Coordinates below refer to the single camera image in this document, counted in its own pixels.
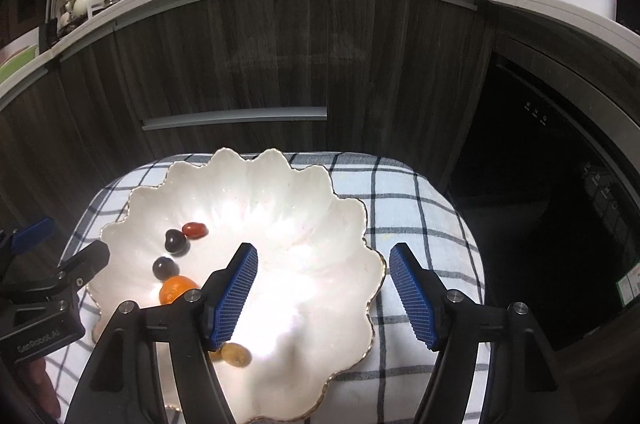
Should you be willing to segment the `person left hand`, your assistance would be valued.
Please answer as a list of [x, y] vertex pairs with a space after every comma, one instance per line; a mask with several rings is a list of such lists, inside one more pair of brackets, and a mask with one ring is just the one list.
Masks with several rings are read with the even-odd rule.
[[58, 420], [61, 416], [61, 406], [50, 376], [47, 374], [46, 359], [40, 358], [25, 366], [23, 378], [38, 406], [51, 418]]

